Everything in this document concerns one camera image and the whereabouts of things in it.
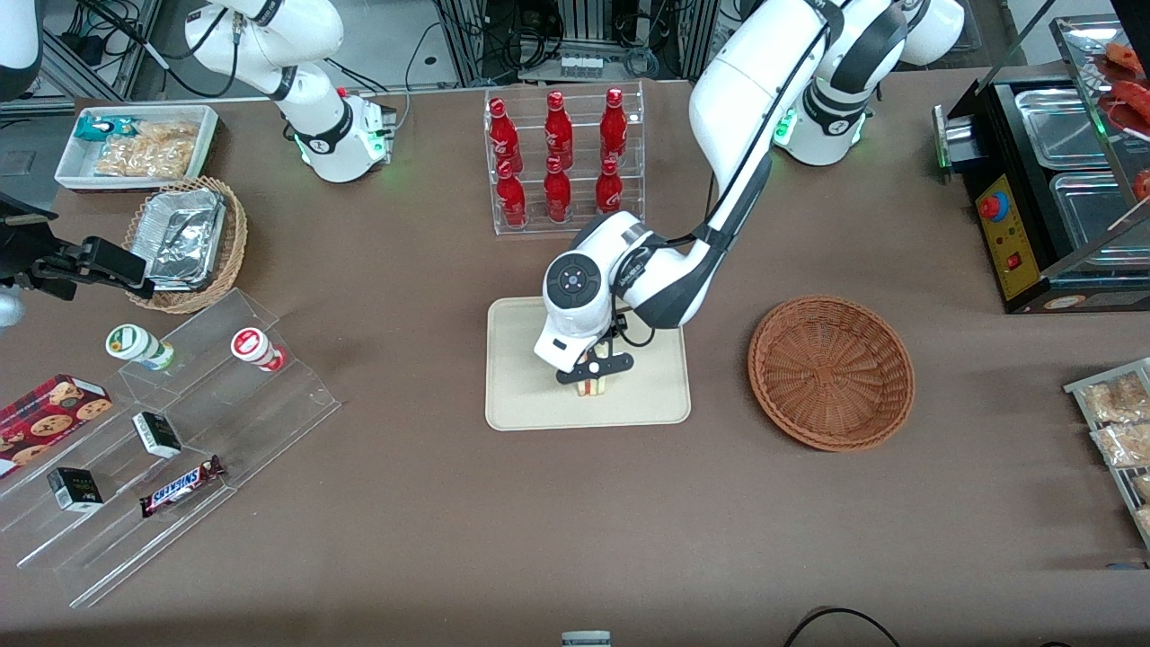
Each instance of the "white robotic arm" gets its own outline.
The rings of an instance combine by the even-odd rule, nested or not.
[[[691,249],[672,248],[627,211],[590,222],[547,267],[536,355],[572,373],[610,334],[615,295],[652,329],[676,329],[695,315],[767,182],[770,133],[822,60],[827,33],[805,0],[767,0],[731,36],[691,93],[691,130],[720,190]]]
[[[906,53],[908,32],[925,30],[913,56],[937,57],[953,45],[963,9],[956,17],[952,7],[954,0],[762,2],[691,93],[691,129],[714,170],[719,201],[691,234],[673,240],[627,211],[588,223],[547,267],[547,319],[536,355],[559,370],[561,383],[630,369],[626,354],[584,360],[614,334],[616,296],[652,330],[684,325],[762,192],[772,136],[788,109],[806,110],[790,152],[803,161],[811,153],[811,163],[837,161],[871,92]],[[907,14],[917,29],[908,29]],[[693,242],[685,254],[674,248],[685,242]]]
[[[214,26],[223,11],[231,16],[220,24],[231,29]],[[236,78],[276,102],[320,177],[348,182],[389,157],[381,107],[340,97],[315,64],[344,40],[344,23],[328,0],[218,0],[189,15],[184,36],[189,47],[206,38],[195,51],[205,67],[235,69]]]
[[[925,66],[950,51],[965,11],[954,0],[857,0],[836,40],[775,138],[803,163],[828,165],[857,141],[879,82],[898,61]]]
[[[24,93],[40,71],[40,5],[36,0],[0,1],[0,101]]]

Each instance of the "white cup with green label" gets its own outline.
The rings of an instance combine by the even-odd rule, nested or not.
[[[124,362],[136,362],[150,371],[163,371],[176,357],[175,349],[135,323],[124,323],[108,333],[103,345],[108,355]]]

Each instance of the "yellow control panel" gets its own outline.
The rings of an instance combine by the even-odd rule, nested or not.
[[[998,284],[1003,287],[1003,294],[1012,299],[1037,283],[1041,274],[1006,176],[996,179],[979,195],[974,207],[979,210],[979,221],[987,234],[987,246],[990,247]]]

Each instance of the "packaged bread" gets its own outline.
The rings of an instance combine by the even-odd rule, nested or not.
[[[1143,506],[1134,511],[1134,522],[1142,532],[1150,536],[1150,506]]]
[[[1119,423],[1090,434],[1112,468],[1150,465],[1150,423]]]
[[[136,123],[136,134],[110,134],[95,162],[98,175],[178,179],[187,172],[199,125],[190,121]]]
[[[1099,423],[1134,423],[1150,418],[1150,395],[1135,373],[1083,387],[1079,395]]]
[[[1134,492],[1138,493],[1142,501],[1150,503],[1150,475],[1142,475],[1134,479]]]

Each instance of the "small black box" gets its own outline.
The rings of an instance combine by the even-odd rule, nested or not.
[[[179,454],[179,439],[163,416],[141,411],[132,416],[132,425],[144,441],[144,452],[160,459],[175,459]]]
[[[61,510],[91,513],[103,506],[100,491],[95,488],[95,479],[87,470],[56,468],[48,472],[48,486],[56,495]]]

